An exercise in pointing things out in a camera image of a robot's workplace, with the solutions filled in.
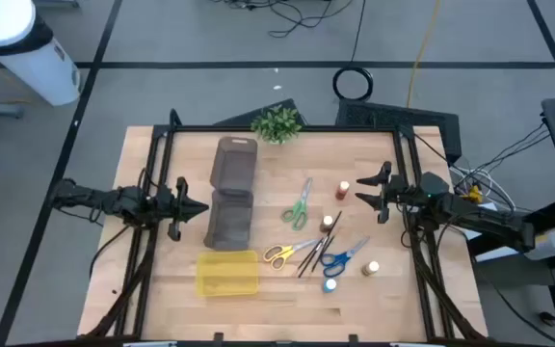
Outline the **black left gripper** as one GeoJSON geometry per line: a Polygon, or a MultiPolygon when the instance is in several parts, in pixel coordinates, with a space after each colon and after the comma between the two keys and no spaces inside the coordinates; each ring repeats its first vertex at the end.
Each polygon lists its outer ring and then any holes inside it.
{"type": "MultiPolygon", "coordinates": [[[[179,228],[180,221],[183,219],[183,200],[186,197],[188,186],[183,176],[176,180],[176,193],[172,193],[172,189],[166,184],[162,184],[157,189],[157,220],[172,219],[168,228],[168,236],[172,241],[179,241],[181,231],[179,228]]],[[[198,215],[206,212],[209,206],[201,201],[188,198],[188,206],[195,208],[188,213],[188,220],[191,221],[198,215]]]]}

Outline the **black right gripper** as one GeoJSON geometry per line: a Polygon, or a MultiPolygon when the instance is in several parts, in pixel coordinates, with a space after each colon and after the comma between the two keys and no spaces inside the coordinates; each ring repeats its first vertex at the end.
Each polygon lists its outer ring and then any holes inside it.
{"type": "Polygon", "coordinates": [[[356,193],[357,198],[370,205],[375,211],[379,211],[378,222],[380,224],[388,221],[388,205],[390,203],[400,204],[409,188],[405,180],[398,174],[392,174],[391,170],[392,164],[389,161],[385,161],[378,174],[357,180],[357,183],[361,185],[381,185],[379,196],[356,193]]]}

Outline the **green-handled scissors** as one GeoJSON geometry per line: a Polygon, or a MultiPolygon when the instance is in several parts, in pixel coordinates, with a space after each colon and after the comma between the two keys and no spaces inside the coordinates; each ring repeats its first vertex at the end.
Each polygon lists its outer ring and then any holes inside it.
{"type": "Polygon", "coordinates": [[[290,223],[293,230],[301,230],[307,221],[307,198],[309,196],[313,179],[309,177],[304,184],[300,198],[288,209],[285,209],[280,218],[285,223],[290,223]]]}

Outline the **blue-handled scissors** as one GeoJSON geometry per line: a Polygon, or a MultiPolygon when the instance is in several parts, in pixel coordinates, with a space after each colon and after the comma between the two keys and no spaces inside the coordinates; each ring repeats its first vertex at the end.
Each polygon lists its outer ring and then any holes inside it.
{"type": "Polygon", "coordinates": [[[345,269],[348,261],[355,256],[370,240],[369,236],[362,238],[348,251],[341,254],[324,253],[321,256],[320,262],[324,266],[323,275],[325,278],[335,278],[341,275],[345,269]]]}

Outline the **yellow-handled scissors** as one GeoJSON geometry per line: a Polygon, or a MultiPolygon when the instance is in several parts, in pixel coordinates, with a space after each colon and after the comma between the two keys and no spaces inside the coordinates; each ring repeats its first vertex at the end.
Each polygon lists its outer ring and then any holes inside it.
{"type": "Polygon", "coordinates": [[[287,259],[295,252],[306,247],[315,245],[317,242],[318,239],[311,239],[292,245],[274,245],[271,248],[267,249],[262,257],[263,260],[267,262],[273,270],[279,271],[284,267],[287,259]]]}

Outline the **yellow translucent plastic bin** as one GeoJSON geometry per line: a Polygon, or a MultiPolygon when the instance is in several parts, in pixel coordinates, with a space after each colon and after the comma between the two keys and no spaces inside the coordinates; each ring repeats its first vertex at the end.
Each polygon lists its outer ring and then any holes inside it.
{"type": "Polygon", "coordinates": [[[258,286],[255,251],[208,252],[197,258],[196,291],[201,297],[252,295],[258,286]]]}

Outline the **black perforated panel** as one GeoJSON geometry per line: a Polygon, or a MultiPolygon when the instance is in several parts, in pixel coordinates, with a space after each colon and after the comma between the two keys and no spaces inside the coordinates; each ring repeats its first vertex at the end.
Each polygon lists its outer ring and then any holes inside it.
{"type": "Polygon", "coordinates": [[[454,164],[463,154],[459,117],[454,114],[343,99],[339,102],[335,124],[376,128],[436,126],[449,162],[454,164]]]}

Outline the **green plant in white pot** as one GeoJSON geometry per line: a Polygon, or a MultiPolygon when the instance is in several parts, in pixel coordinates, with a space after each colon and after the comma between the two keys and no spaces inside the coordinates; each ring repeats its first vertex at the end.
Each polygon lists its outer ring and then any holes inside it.
{"type": "Polygon", "coordinates": [[[252,120],[251,131],[262,141],[282,145],[297,137],[303,126],[299,123],[299,112],[281,104],[261,110],[252,120]]]}

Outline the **white container with yellow label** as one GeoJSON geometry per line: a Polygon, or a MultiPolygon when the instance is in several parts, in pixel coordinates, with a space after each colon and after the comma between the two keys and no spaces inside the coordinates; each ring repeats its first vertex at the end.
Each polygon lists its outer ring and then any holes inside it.
{"type": "Polygon", "coordinates": [[[535,249],[528,257],[531,260],[542,260],[555,256],[555,229],[535,237],[535,249]]]}

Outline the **white trash can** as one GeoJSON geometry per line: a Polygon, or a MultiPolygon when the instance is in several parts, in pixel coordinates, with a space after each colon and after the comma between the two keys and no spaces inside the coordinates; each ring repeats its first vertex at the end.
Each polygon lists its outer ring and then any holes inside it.
{"type": "Polygon", "coordinates": [[[80,95],[80,71],[33,0],[0,0],[0,63],[53,106],[80,95]]]}

